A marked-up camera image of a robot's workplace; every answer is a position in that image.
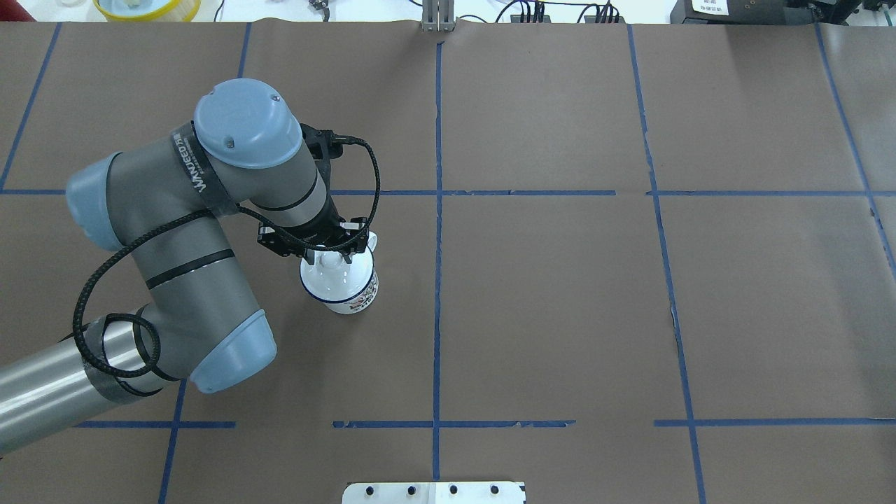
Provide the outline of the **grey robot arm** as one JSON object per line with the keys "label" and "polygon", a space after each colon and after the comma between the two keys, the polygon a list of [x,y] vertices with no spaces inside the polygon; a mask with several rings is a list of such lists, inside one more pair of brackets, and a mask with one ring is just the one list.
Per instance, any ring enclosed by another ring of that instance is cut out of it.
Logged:
{"label": "grey robot arm", "polygon": [[2,454],[187,379],[215,393],[277,354],[221,219],[246,215],[280,256],[349,260],[371,217],[341,217],[330,161],[352,135],[303,125],[264,82],[237,78],[147,146],[71,176],[71,217],[111,252],[83,285],[71,334],[2,369]]}

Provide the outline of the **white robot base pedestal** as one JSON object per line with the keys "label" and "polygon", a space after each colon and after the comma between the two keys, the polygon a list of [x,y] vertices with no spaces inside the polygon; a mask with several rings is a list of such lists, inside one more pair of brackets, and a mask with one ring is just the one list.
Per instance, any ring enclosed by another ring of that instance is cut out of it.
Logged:
{"label": "white robot base pedestal", "polygon": [[523,482],[358,482],[342,494],[342,503],[526,503]]}

